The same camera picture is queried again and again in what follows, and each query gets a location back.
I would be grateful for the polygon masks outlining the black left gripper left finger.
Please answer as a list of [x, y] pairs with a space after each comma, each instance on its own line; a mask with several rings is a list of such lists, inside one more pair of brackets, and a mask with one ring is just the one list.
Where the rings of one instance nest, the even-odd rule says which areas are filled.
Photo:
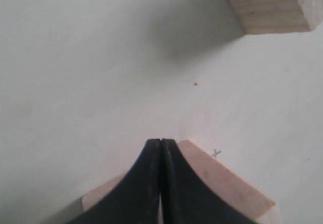
[[69, 223], [158, 223], [161, 141], [146, 141], [121, 181], [98, 203]]

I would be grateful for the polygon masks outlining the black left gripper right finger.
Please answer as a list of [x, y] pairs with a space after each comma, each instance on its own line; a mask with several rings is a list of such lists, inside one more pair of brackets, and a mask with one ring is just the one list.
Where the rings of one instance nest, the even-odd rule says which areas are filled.
[[164, 223], [255, 223], [202, 181], [173, 139], [161, 140], [160, 197]]

